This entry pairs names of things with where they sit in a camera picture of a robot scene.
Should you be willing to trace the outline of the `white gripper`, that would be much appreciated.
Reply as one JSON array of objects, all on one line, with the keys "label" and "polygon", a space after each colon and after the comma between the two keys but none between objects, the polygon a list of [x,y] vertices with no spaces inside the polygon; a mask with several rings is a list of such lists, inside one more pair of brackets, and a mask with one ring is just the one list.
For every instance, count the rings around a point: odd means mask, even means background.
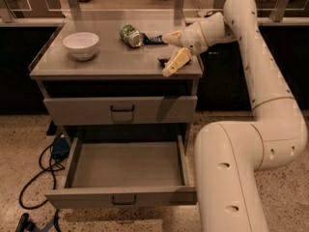
[{"label": "white gripper", "polygon": [[163,35],[162,40],[166,44],[182,46],[173,52],[171,59],[162,70],[162,74],[168,77],[185,66],[191,60],[191,54],[199,55],[215,44],[234,42],[236,36],[225,23],[223,14],[216,13],[194,22],[183,31],[178,30]]}]

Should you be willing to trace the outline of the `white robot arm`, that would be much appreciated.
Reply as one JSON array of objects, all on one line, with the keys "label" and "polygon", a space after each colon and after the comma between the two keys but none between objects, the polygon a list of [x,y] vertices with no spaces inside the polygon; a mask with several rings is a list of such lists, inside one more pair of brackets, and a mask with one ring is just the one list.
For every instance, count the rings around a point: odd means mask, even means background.
[{"label": "white robot arm", "polygon": [[163,75],[215,44],[238,42],[253,120],[204,126],[194,143],[203,232],[268,232],[254,174],[294,161],[307,127],[295,97],[260,33],[255,0],[226,0],[222,12],[166,34],[174,46]]}]

